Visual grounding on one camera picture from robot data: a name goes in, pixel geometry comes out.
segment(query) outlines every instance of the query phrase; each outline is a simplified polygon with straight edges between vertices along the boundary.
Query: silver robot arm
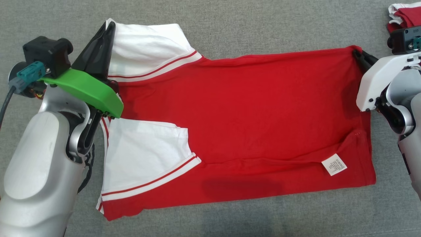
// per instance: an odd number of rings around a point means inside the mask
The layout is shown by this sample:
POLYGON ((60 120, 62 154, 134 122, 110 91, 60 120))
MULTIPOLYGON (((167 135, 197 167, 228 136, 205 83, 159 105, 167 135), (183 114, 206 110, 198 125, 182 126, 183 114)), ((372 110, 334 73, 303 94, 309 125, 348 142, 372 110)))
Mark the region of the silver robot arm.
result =
POLYGON ((61 88, 47 88, 5 173, 1 237, 64 235, 85 168, 79 141, 93 112, 61 88))
MULTIPOLYGON (((421 93, 411 100, 410 108, 415 125, 421 124, 421 93)), ((398 146, 411 177, 412 187, 421 199, 421 126, 415 126, 412 133, 401 137, 398 146)))

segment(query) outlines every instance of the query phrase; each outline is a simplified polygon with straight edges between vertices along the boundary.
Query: folded red clothing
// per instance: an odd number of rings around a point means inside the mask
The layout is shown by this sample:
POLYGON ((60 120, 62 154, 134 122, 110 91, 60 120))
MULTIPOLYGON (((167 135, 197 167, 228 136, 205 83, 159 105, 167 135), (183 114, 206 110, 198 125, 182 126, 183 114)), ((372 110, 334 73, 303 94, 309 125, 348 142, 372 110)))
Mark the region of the folded red clothing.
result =
POLYGON ((389 7, 389 13, 392 18, 387 24, 389 32, 421 25, 421 2, 414 4, 392 4, 389 7))

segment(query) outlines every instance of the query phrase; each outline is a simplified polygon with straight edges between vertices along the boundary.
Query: gray fabric surface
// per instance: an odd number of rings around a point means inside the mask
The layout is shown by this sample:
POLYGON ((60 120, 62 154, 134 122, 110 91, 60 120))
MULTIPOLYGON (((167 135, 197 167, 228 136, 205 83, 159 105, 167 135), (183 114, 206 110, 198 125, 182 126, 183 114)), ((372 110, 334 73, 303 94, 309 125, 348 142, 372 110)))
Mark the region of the gray fabric surface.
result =
MULTIPOLYGON (((217 59, 359 45, 384 57, 387 7, 393 0, 0 0, 0 87, 22 45, 44 35, 82 51, 109 17, 126 24, 178 23, 191 45, 217 59)), ((0 174, 40 102, 14 96, 0 131, 0 174)), ((397 138, 372 114, 373 186, 254 200, 145 210, 108 222, 95 210, 102 184, 102 132, 91 182, 77 199, 66 236, 420 236, 421 202, 410 186, 397 138)))

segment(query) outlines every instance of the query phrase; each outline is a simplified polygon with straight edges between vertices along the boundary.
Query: care label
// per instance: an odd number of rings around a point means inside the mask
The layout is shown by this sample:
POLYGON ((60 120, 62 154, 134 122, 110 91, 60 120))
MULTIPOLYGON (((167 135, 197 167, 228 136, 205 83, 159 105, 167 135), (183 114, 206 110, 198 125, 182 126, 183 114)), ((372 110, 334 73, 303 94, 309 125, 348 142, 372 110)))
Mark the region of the care label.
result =
POLYGON ((347 168, 345 163, 338 156, 338 154, 334 154, 333 156, 322 161, 322 164, 331 176, 347 168))

